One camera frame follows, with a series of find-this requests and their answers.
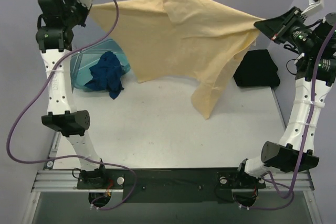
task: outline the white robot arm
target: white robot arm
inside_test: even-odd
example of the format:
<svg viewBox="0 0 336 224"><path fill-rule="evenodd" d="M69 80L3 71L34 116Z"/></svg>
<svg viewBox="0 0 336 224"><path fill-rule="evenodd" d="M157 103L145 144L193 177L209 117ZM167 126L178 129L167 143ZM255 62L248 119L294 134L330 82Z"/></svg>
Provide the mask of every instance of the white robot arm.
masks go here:
<svg viewBox="0 0 336 224"><path fill-rule="evenodd" d="M72 144L77 155L100 162L91 142L88 128L90 116L87 111L77 111L72 95L70 78L71 57L61 62L56 70L54 64L71 51L72 28L85 26L93 0L38 0L43 11L38 20L36 40L44 61L47 77L54 75L48 84L48 114L42 116L42 123L62 133ZM80 159L81 169L87 172L99 171L100 165Z"/></svg>
<svg viewBox="0 0 336 224"><path fill-rule="evenodd" d="M303 12L293 7L284 15L256 22L255 26L275 43L289 42L297 49L296 60L296 95L291 116L284 135L279 144L266 142L261 155L243 161L245 174L260 178L267 172L292 172L295 168L300 150L307 117L311 106L311 79L317 53L322 42L336 23L336 13L328 14L323 20L315 23L319 26L311 30L303 22L308 16L314 15L323 8L323 0L309 0L309 7ZM303 159L299 171L317 166L319 158L313 156L314 134L324 101L332 88L336 76L336 35L330 40L327 49L319 62L315 85L315 102L308 134L303 149Z"/></svg>

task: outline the dark blue towel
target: dark blue towel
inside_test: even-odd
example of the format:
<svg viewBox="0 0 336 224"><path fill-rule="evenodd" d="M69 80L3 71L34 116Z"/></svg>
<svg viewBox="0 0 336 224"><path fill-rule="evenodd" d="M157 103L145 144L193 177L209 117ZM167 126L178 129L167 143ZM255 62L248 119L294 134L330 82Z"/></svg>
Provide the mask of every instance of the dark blue towel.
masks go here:
<svg viewBox="0 0 336 224"><path fill-rule="evenodd" d="M120 81L124 72L114 53L108 51L103 54L90 71L92 80L86 83L85 87L95 91L108 90L112 99L117 98L124 89Z"/></svg>

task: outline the beige towel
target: beige towel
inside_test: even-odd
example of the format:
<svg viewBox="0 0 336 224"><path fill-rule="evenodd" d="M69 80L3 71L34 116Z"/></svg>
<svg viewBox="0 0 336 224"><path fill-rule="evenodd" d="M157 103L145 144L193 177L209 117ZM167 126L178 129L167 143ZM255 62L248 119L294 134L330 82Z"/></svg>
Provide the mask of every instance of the beige towel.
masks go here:
<svg viewBox="0 0 336 224"><path fill-rule="evenodd" d="M200 85L192 103L208 119L258 37L253 23L262 19L212 0L129 0L118 5L119 22L111 37L138 81L171 75L195 78ZM108 31L115 11L113 2L99 4L90 16Z"/></svg>

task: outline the blue plastic container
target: blue plastic container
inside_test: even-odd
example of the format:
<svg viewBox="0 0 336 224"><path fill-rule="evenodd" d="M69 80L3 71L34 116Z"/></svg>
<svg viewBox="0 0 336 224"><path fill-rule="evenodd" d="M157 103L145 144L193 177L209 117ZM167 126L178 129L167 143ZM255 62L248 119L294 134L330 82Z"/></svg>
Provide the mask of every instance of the blue plastic container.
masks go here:
<svg viewBox="0 0 336 224"><path fill-rule="evenodd" d="M108 39L71 57L71 84L74 88L88 90L85 84L92 79L90 67L96 65L100 57L107 51L111 51L117 56L123 65L124 74L130 71L131 66L122 49L113 39Z"/></svg>

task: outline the black folded fabric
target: black folded fabric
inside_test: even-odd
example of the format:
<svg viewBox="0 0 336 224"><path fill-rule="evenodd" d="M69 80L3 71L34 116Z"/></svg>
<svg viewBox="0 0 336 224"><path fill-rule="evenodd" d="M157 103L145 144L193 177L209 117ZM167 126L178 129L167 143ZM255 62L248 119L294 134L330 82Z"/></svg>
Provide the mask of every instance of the black folded fabric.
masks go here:
<svg viewBox="0 0 336 224"><path fill-rule="evenodd" d="M239 87L277 87L280 85L277 71L268 50L253 50L246 53L233 77Z"/></svg>

